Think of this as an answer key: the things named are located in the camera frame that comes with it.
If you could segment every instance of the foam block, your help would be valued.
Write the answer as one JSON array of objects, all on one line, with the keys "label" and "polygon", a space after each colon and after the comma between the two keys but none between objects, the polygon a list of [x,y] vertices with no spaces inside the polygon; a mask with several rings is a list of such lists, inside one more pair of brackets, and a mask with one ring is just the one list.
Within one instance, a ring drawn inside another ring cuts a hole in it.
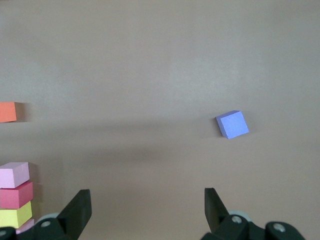
[{"label": "foam block", "polygon": [[28,221],[26,221],[26,223],[23,224],[21,227],[17,228],[15,230],[15,234],[23,233],[23,232],[27,231],[28,229],[32,228],[34,225],[35,225],[35,220],[33,218],[31,218]]},{"label": "foam block", "polygon": [[0,102],[0,123],[17,121],[14,101]]},{"label": "foam block", "polygon": [[0,189],[14,189],[29,179],[27,162],[9,162],[0,166]]},{"label": "foam block", "polygon": [[30,201],[19,209],[0,209],[0,228],[14,227],[18,229],[31,217],[32,209]]},{"label": "foam block", "polygon": [[33,198],[32,181],[26,181],[16,188],[2,188],[0,189],[0,208],[19,209]]},{"label": "foam block", "polygon": [[249,132],[241,111],[233,110],[216,117],[221,133],[227,139],[233,139]]}]

